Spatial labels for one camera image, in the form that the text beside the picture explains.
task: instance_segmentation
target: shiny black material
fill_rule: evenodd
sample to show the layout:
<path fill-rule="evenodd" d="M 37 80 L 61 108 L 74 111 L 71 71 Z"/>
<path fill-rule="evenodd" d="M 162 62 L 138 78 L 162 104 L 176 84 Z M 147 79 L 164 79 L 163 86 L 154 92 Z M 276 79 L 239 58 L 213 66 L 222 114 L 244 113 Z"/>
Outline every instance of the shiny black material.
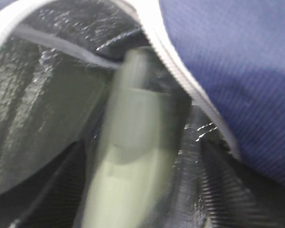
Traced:
<path fill-rule="evenodd" d="M 0 228 L 71 228 L 86 178 L 83 142 L 70 145 L 25 182 L 0 195 Z"/>

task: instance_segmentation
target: fabric texture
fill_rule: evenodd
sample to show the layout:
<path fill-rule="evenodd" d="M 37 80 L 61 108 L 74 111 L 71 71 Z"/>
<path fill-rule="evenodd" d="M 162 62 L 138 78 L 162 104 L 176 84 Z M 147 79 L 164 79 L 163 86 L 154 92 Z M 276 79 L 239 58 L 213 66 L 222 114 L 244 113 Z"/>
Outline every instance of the fabric texture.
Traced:
<path fill-rule="evenodd" d="M 285 0 L 161 0 L 169 38 L 243 161 L 285 185 Z"/>

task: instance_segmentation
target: zipper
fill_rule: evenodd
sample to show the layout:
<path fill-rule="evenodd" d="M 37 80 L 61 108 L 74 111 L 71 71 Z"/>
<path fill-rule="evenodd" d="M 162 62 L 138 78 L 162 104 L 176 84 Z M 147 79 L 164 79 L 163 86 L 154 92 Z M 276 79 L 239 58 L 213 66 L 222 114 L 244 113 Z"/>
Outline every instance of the zipper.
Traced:
<path fill-rule="evenodd" d="M 0 12 L 0 47 L 8 34 L 28 14 L 56 0 L 19 0 Z M 159 0 L 111 0 L 134 20 L 140 21 L 143 31 L 163 64 L 213 121 L 227 141 L 232 155 L 240 160 L 237 141 L 206 92 L 185 67 L 171 43 L 162 19 Z"/>
<path fill-rule="evenodd" d="M 194 102 L 200 106 L 205 114 L 217 126 L 225 140 L 227 141 L 231 154 L 234 158 L 241 160 L 237 141 L 217 111 L 208 95 L 195 80 L 191 72 L 185 67 L 173 44 L 171 43 L 162 19 L 162 12 L 159 0 L 112 0 L 121 7 L 133 19 L 140 20 L 142 29 L 152 45 L 158 57 L 167 67 L 176 81 L 191 96 Z"/>

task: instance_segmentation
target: pale green plastic item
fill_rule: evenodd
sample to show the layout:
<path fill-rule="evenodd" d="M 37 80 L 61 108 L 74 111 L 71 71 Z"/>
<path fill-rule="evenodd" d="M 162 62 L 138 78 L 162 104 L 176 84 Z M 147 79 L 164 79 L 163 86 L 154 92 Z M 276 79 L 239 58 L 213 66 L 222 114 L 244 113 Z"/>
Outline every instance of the pale green plastic item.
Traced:
<path fill-rule="evenodd" d="M 145 89 L 158 65 L 139 48 L 116 75 L 83 228 L 139 228 L 167 191 L 177 154 L 171 97 Z"/>

